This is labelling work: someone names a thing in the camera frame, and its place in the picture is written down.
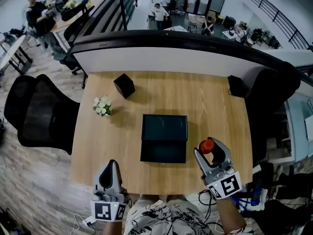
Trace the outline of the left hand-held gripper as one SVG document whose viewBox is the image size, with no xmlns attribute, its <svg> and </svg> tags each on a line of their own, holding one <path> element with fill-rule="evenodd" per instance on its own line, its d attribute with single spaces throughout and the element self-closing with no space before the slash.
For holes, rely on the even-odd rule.
<svg viewBox="0 0 313 235">
<path fill-rule="evenodd" d="M 103 189 L 96 186 L 90 201 L 92 217 L 96 221 L 122 221 L 128 193 L 122 187 L 119 165 L 115 160 L 109 160 L 101 167 L 99 183 Z"/>
</svg>

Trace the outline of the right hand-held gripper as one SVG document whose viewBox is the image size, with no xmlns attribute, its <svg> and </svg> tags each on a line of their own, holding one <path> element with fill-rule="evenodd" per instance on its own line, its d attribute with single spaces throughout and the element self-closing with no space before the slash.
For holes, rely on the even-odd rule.
<svg viewBox="0 0 313 235">
<path fill-rule="evenodd" d="M 203 173 L 206 187 L 216 199 L 225 199 L 242 190 L 240 174 L 231 162 L 230 150 L 218 139 L 212 140 L 212 160 L 209 163 L 198 148 L 194 148 L 194 156 Z"/>
</svg>

